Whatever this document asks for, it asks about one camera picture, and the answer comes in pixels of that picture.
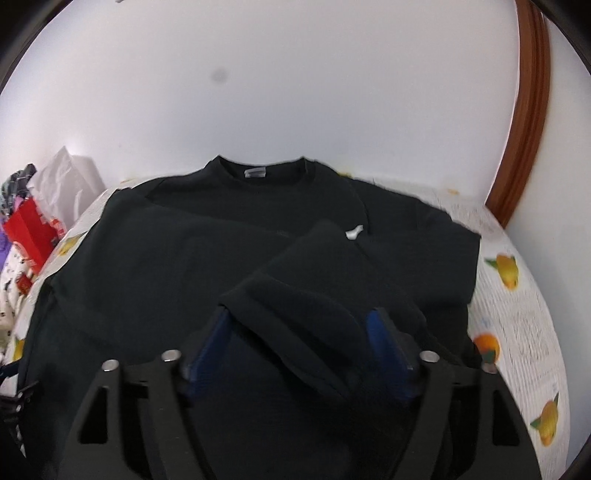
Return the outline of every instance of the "clothing tag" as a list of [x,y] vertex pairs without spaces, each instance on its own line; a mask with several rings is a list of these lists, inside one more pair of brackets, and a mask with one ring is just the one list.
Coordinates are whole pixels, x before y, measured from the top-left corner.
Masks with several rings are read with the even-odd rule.
[[246,179],[264,179],[266,175],[266,167],[249,168],[244,171],[244,178]]
[[349,240],[355,240],[361,232],[363,232],[363,225],[358,225],[353,230],[345,232],[345,234]]

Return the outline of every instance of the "white wall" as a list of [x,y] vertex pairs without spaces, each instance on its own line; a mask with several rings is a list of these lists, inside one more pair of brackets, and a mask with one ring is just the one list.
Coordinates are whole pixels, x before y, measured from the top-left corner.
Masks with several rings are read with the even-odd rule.
[[554,320],[569,382],[569,463],[591,433],[591,76],[554,25],[544,136],[508,233]]
[[484,199],[517,70],[514,0],[74,0],[0,95],[0,177],[306,155]]

